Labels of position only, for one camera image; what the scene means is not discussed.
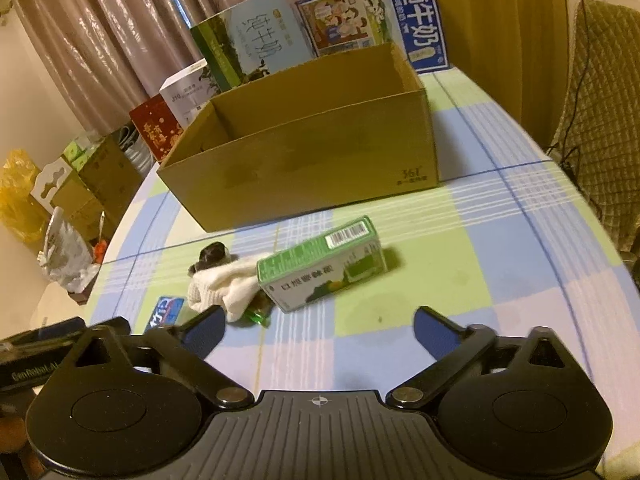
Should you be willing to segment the left human hand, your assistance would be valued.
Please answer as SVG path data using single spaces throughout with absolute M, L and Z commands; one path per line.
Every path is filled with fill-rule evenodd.
M 0 454 L 17 454 L 26 456 L 29 453 L 25 422 L 21 417 L 11 415 L 0 418 Z

